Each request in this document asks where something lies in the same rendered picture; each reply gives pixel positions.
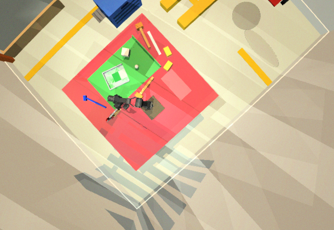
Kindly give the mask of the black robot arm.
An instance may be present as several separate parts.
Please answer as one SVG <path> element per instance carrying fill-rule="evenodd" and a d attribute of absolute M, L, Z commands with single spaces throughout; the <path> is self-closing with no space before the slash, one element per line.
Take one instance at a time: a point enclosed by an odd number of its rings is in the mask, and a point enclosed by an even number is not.
<path fill-rule="evenodd" d="M 134 99 L 136 98 L 136 101 L 135 101 L 135 106 L 131 105 L 131 99 Z M 109 95 L 108 96 L 108 101 L 111 101 L 114 103 L 114 107 L 117 108 L 117 109 L 120 109 L 121 108 L 121 104 L 119 103 L 126 103 L 126 104 L 130 104 L 132 107 L 137 107 L 137 108 L 140 108 L 140 107 L 145 107 L 145 109 L 149 110 L 151 109 L 152 107 L 154 107 L 154 105 L 152 104 L 153 102 L 152 101 L 144 101 L 143 99 L 141 98 L 138 98 L 138 97 L 133 97 L 133 98 L 122 98 L 120 95 Z"/>

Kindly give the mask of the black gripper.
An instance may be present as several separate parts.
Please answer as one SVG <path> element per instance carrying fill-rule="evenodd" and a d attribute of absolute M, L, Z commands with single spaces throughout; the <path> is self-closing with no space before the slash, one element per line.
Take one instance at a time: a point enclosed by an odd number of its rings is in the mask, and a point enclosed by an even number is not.
<path fill-rule="evenodd" d="M 126 104 L 126 103 L 123 103 L 123 102 L 122 102 L 122 103 L 119 103 L 119 104 L 123 104 L 123 106 L 122 106 L 122 107 L 123 107 L 125 110 L 126 110 L 128 107 L 129 107 L 129 105 L 128 105 L 128 104 Z"/>

